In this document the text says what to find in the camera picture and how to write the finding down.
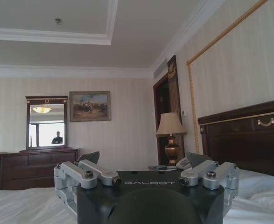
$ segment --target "lampshade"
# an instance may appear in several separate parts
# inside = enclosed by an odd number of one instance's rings
[[[48,113],[52,109],[49,107],[45,107],[45,106],[38,106],[38,107],[34,107],[33,110],[37,113]]]
[[[178,115],[175,112],[162,113],[160,126],[156,132],[157,135],[163,134],[182,134],[186,133],[185,128],[180,123]]]

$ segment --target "wooden headboard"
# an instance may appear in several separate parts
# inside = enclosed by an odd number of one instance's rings
[[[274,176],[274,101],[198,119],[204,154]]]

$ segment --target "picture frame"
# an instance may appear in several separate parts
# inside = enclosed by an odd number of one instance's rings
[[[111,120],[110,91],[71,91],[70,122]]]

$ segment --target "crown molding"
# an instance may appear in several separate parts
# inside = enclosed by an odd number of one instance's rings
[[[0,40],[111,45],[106,34],[0,28]]]
[[[105,34],[107,35],[107,38],[110,40],[110,42],[112,41],[112,37],[113,37],[117,7],[118,7],[118,0],[109,0]]]
[[[210,19],[226,0],[199,0],[195,9],[184,21],[180,29],[150,67],[154,72],[164,60],[169,60],[191,39],[191,37]]]
[[[118,0],[109,0],[105,34],[0,28],[0,40],[111,45]]]
[[[140,68],[103,68],[73,66],[18,66],[0,65],[0,77],[5,78],[149,78],[149,69]]]

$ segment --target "screw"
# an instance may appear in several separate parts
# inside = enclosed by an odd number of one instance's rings
[[[214,171],[209,171],[209,172],[207,172],[207,176],[209,178],[215,178],[216,177],[216,173]]]
[[[180,178],[179,179],[179,183],[182,185],[182,186],[187,186],[189,184],[189,180],[186,179],[186,178]]]
[[[85,172],[85,177],[86,177],[87,179],[92,178],[92,177],[93,177],[93,171],[91,171],[91,170],[86,171],[86,172]]]
[[[121,178],[120,176],[113,178],[113,186],[119,186],[121,184]]]

